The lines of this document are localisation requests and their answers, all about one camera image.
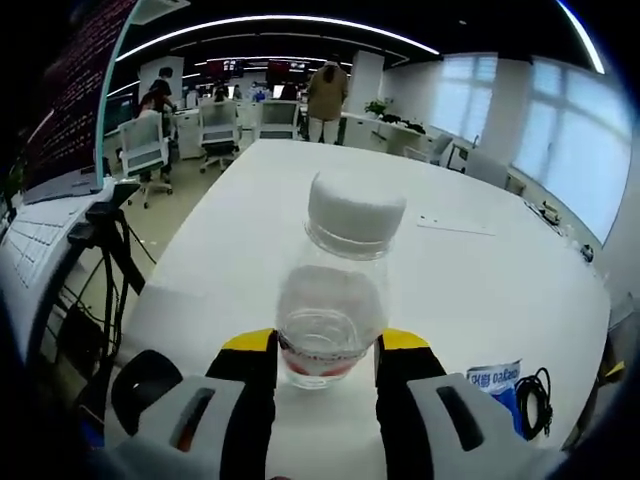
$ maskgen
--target bottle label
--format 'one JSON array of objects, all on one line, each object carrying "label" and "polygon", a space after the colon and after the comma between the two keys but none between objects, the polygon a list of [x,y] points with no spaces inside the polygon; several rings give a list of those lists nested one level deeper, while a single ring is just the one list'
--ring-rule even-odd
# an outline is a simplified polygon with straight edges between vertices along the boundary
[{"label": "bottle label", "polygon": [[311,352],[293,345],[283,335],[278,336],[282,357],[287,366],[299,375],[335,377],[346,374],[365,356],[368,349],[359,352]]}]

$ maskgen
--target white table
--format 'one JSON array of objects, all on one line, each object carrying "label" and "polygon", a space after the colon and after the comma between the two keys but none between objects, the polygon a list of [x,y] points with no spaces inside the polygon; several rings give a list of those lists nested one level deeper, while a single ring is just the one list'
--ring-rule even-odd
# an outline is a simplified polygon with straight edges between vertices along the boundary
[{"label": "white table", "polygon": [[[390,325],[427,339],[448,372],[520,358],[523,375],[547,367],[554,417],[538,443],[559,447],[600,362],[609,313],[601,280],[520,198],[382,153],[254,143],[167,247],[125,328],[120,360],[152,348],[183,374],[202,375],[227,339],[272,326],[320,169],[376,172],[404,192],[388,256]],[[421,216],[491,235],[420,227]],[[281,378],[267,478],[385,478],[375,400],[371,352],[332,389],[306,392]]]}]

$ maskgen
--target white bottle cap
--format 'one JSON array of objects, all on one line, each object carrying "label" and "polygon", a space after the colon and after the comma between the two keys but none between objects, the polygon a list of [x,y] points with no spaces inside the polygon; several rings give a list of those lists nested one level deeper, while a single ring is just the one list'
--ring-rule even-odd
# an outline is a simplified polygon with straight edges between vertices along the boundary
[{"label": "white bottle cap", "polygon": [[309,193],[307,232],[334,253],[375,258],[388,249],[406,204],[379,177],[319,172]]}]

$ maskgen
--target office chair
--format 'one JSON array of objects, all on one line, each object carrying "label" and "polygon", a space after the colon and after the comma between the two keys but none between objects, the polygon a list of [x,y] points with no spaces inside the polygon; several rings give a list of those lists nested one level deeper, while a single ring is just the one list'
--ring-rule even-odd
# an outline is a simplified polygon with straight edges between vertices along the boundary
[{"label": "office chair", "polygon": [[253,138],[294,140],[298,130],[300,104],[290,100],[266,100],[260,104]]},{"label": "office chair", "polygon": [[507,166],[498,163],[477,149],[469,150],[464,173],[501,189],[507,186]]},{"label": "office chair", "polygon": [[200,167],[204,173],[209,165],[220,163],[220,170],[225,170],[224,156],[231,156],[233,160],[238,151],[238,118],[236,102],[225,100],[214,102],[213,98],[203,98],[200,101],[200,146],[207,152],[207,160]]},{"label": "office chair", "polygon": [[144,195],[144,208],[149,208],[151,190],[163,190],[171,195],[171,185],[151,180],[151,172],[169,164],[168,138],[162,136],[162,115],[150,114],[135,118],[118,126],[122,143],[122,169],[126,177],[140,176],[142,188],[128,200],[133,203],[137,194]]},{"label": "office chair", "polygon": [[431,148],[426,152],[420,152],[411,147],[404,147],[404,156],[420,162],[440,166],[442,164],[442,154],[452,141],[453,138],[451,136],[443,133],[430,144]]}]

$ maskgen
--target plastic water bottle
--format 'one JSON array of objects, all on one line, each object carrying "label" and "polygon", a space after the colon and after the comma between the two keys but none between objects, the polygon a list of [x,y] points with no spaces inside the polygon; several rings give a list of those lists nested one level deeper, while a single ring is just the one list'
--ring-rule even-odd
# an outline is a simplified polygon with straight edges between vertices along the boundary
[{"label": "plastic water bottle", "polygon": [[387,327],[385,255],[405,205],[362,174],[314,178],[307,238],[282,284],[276,319],[295,385],[319,389],[343,378]]}]

